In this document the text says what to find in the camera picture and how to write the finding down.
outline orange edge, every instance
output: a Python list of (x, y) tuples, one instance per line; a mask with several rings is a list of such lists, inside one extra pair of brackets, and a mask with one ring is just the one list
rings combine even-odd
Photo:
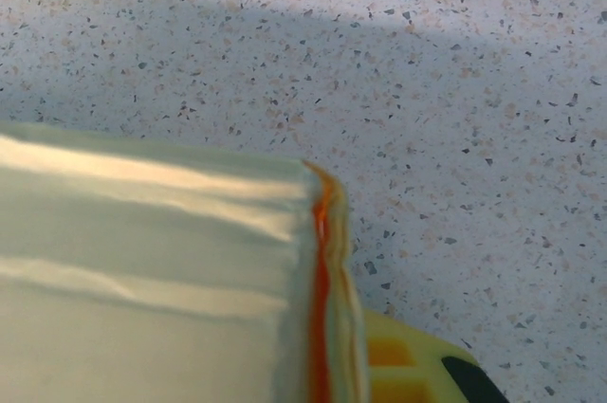
[(317, 263), (314, 273), (314, 294), (310, 317), (310, 396), (313, 403), (331, 402), (331, 383), (326, 347), (325, 319), (331, 282), (326, 263), (326, 245), (329, 240), (328, 209), (333, 190), (314, 165), (306, 165), (322, 179), (322, 198), (313, 207), (314, 226), (318, 241)]

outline white speckled surface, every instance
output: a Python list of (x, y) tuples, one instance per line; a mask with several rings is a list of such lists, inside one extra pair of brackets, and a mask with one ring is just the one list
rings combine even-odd
[(607, 394), (607, 0), (0, 0), (0, 119), (303, 156), (363, 301)]

